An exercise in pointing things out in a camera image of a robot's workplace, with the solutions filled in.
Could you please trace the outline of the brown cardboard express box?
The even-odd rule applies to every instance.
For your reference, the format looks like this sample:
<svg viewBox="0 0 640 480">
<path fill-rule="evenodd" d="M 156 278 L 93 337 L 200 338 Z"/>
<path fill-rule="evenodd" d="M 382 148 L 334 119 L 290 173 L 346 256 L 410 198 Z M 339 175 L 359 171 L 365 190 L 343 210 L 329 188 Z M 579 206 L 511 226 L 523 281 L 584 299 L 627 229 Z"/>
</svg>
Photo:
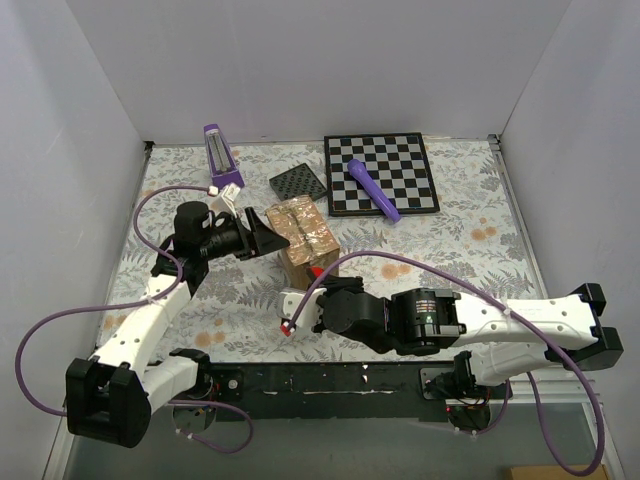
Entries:
<svg viewBox="0 0 640 480">
<path fill-rule="evenodd" d="M 280 256 L 293 288 L 306 290 L 313 282 L 309 269 L 326 268 L 339 258 L 340 244 L 310 196 L 272 205 L 266 216 L 272 230 L 289 241 Z"/>
</svg>

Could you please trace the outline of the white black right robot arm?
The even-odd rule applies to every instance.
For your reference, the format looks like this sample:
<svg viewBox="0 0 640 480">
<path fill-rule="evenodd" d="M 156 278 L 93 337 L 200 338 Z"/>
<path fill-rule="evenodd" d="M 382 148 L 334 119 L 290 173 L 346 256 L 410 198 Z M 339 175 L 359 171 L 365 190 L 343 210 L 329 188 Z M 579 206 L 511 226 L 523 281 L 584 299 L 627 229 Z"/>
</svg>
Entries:
<svg viewBox="0 0 640 480">
<path fill-rule="evenodd" d="M 575 363 L 583 371 L 613 367 L 623 346 L 617 330 L 599 321 L 604 305 L 596 284 L 560 298 L 508 299 L 498 308 L 452 290 L 418 288 L 378 298 L 359 278 L 333 277 L 314 291 L 304 311 L 313 332 L 329 331 L 379 354 L 456 349 L 452 371 L 434 378 L 430 389 L 471 398 L 554 363 Z"/>
</svg>

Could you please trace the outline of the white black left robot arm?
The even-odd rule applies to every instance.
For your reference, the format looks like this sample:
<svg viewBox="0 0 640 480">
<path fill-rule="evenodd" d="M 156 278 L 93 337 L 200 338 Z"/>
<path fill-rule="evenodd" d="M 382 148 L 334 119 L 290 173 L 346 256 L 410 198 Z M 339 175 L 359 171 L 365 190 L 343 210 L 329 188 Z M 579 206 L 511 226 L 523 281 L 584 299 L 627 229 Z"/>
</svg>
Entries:
<svg viewBox="0 0 640 480">
<path fill-rule="evenodd" d="M 68 430 L 79 436 L 132 448 L 144 437 L 153 413 L 173 399 L 208 400 L 216 382 L 208 354 L 178 349 L 156 366 L 157 344 L 189 304 L 209 272 L 210 261 L 233 255 L 241 261 L 288 247 L 254 209 L 240 220 L 214 214 L 199 201 L 178 206 L 174 232 L 162 244 L 140 307 L 88 359 L 66 371 Z"/>
</svg>

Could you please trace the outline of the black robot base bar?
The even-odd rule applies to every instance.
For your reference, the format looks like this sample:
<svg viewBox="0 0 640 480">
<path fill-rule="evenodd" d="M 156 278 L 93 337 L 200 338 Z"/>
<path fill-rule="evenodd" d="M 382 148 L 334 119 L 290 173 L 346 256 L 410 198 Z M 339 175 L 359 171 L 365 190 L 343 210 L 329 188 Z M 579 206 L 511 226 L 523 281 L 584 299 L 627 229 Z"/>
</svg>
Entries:
<svg viewBox="0 0 640 480">
<path fill-rule="evenodd" d="M 208 401 L 242 410 L 253 420 L 418 419 L 446 421 L 449 390 L 428 389 L 448 362 L 214 363 L 195 349 L 175 349 L 199 367 L 195 391 L 184 394 L 216 420 L 241 416 Z"/>
</svg>

